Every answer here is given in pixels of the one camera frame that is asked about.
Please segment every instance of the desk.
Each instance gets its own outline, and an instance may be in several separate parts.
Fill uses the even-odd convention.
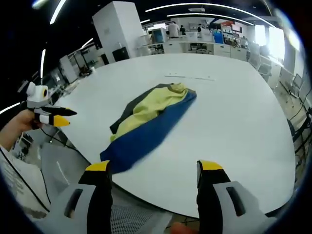
[[[199,40],[185,40],[181,39],[170,39],[163,43],[143,45],[137,48],[137,56],[149,55],[148,47],[163,45],[165,54],[178,54],[178,53],[189,53],[189,44],[203,44],[207,46],[208,54],[214,54],[224,56],[233,59],[247,60],[247,50],[243,48],[234,48],[227,44],[215,43],[212,41]]]
[[[188,78],[165,77],[178,73]],[[194,79],[207,77],[211,80]],[[77,111],[62,127],[91,163],[108,147],[109,126],[129,101],[159,83],[183,82],[197,99],[162,144],[113,182],[158,207],[198,217],[196,161],[215,161],[273,211],[293,194],[295,158],[279,103],[247,62],[199,54],[154,55],[96,69],[57,105]]]

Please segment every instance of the ceiling light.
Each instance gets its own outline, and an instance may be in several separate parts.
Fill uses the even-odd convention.
[[[63,7],[65,2],[66,2],[66,0],[60,0],[59,1],[57,8],[55,9],[55,12],[52,15],[50,24],[53,24],[55,22],[55,20],[57,19],[58,14],[59,14],[60,10],[62,9],[62,7]]]
[[[17,106],[17,105],[20,105],[20,102],[14,104],[14,105],[12,105],[12,106],[9,106],[9,107],[7,107],[7,108],[5,108],[5,109],[3,109],[2,111],[0,111],[0,115],[1,115],[3,112],[6,112],[7,110],[10,110],[11,108],[13,108],[13,107],[15,107],[15,106]]]
[[[44,56],[45,56],[45,49],[42,51],[42,54],[41,54],[40,78],[43,78]]]
[[[244,21],[244,20],[242,20],[242,19],[237,19],[237,18],[230,17],[230,16],[223,16],[223,15],[216,15],[216,14],[207,14],[207,13],[184,13],[184,14],[167,15],[167,17],[172,17],[172,16],[188,16],[188,15],[204,15],[204,16],[224,17],[224,18],[229,18],[229,19],[232,19],[232,20],[240,21],[240,22],[243,22],[243,23],[246,23],[246,24],[249,24],[249,25],[254,26],[253,23],[249,23],[249,22]]]
[[[40,9],[48,0],[37,0],[31,6],[33,9]]]
[[[86,43],[84,43],[83,46],[81,47],[81,49],[84,48],[87,44],[89,44],[92,40],[93,40],[93,38],[91,38],[91,39],[88,40]]]
[[[256,16],[248,11],[244,11],[235,7],[231,7],[231,6],[225,6],[225,5],[220,5],[220,4],[213,4],[213,3],[198,3],[198,2],[193,2],[193,3],[177,3],[177,4],[171,4],[171,5],[166,5],[166,6],[160,6],[160,7],[155,7],[149,10],[146,10],[145,12],[149,12],[149,11],[154,11],[154,10],[158,10],[158,9],[162,9],[162,8],[166,8],[166,7],[172,7],[172,6],[184,6],[184,5],[207,5],[207,6],[218,6],[218,7],[225,7],[225,8],[229,8],[232,10],[236,10],[236,11],[240,11],[243,12],[245,14],[248,14],[250,16],[256,17],[259,20],[262,20],[263,22],[266,22],[269,26],[276,28],[273,24],[271,24],[270,22],[266,21],[265,19]]]
[[[148,22],[148,21],[150,21],[150,19],[143,20],[143,21],[141,21],[140,23],[146,23],[146,22]]]

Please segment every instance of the white pillar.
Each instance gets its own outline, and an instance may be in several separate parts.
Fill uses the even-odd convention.
[[[144,33],[133,2],[113,1],[92,18],[109,63],[115,62],[112,52],[120,49],[120,44],[130,58],[137,56],[137,41]]]
[[[64,70],[65,76],[68,80],[68,82],[72,83],[74,82],[78,77],[74,71],[74,68],[72,64],[70,63],[70,60],[68,59],[68,56],[62,57],[60,60],[60,65]]]

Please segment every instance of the white cabinet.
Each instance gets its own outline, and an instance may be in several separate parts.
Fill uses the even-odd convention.
[[[163,44],[165,54],[183,53],[181,43],[178,41],[167,41]]]
[[[231,47],[225,44],[214,44],[214,55],[231,57]]]
[[[247,50],[231,47],[231,58],[247,61]]]

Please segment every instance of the ceiling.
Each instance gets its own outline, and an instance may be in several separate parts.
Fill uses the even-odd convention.
[[[58,0],[49,0],[39,10],[31,5],[34,0],[18,3],[8,1],[4,9],[10,14],[5,22],[5,82],[16,84],[19,80],[30,78],[39,70],[41,52],[45,48],[44,71],[55,68],[59,59],[80,48],[90,38],[99,43],[92,25],[92,16],[111,0],[67,0],[56,22],[49,24]],[[192,2],[191,0],[129,0],[135,2],[141,20],[150,22],[166,20],[169,14],[189,13],[190,6],[175,6],[151,12],[145,10],[174,3]],[[237,7],[258,16],[270,16],[261,0],[197,0],[196,2],[216,3]],[[246,18],[248,15],[231,9],[203,6],[206,13]]]

